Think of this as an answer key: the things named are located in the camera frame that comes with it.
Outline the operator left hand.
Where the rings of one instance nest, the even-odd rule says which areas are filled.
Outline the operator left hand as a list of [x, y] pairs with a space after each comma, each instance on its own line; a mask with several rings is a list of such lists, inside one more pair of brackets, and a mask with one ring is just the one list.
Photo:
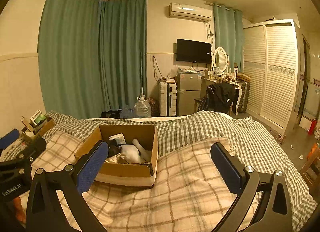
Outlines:
[[22, 201], [20, 197], [16, 197], [12, 200], [13, 206], [14, 206], [14, 213], [16, 219], [21, 222], [22, 224], [25, 224], [26, 221], [26, 215], [22, 207]]

